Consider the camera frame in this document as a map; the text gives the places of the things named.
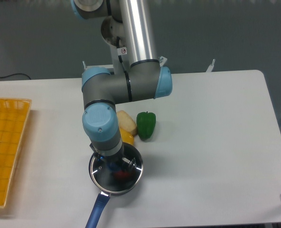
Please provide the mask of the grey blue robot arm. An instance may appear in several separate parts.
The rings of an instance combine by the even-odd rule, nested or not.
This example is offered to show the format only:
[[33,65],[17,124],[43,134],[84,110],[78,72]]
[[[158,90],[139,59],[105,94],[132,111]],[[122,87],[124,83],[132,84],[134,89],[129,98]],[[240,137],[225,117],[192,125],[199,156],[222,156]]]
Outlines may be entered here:
[[84,69],[82,124],[94,155],[116,171],[129,171],[136,158],[124,154],[116,104],[168,96],[173,89],[170,70],[160,66],[155,50],[148,1],[73,0],[71,6],[83,19],[107,16],[123,25],[118,40],[127,49],[129,67],[114,74],[104,67]]

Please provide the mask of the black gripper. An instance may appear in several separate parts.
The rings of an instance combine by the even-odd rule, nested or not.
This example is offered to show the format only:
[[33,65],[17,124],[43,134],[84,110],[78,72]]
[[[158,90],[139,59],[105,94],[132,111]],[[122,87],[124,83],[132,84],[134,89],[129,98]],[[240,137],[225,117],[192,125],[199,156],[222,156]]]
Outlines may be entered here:
[[103,156],[98,154],[95,147],[91,143],[89,147],[92,149],[93,153],[90,157],[89,163],[94,160],[103,161],[106,163],[107,167],[110,170],[122,170],[124,172],[133,172],[136,168],[136,159],[135,158],[126,158],[124,157],[124,149],[121,148],[117,153],[111,156]]

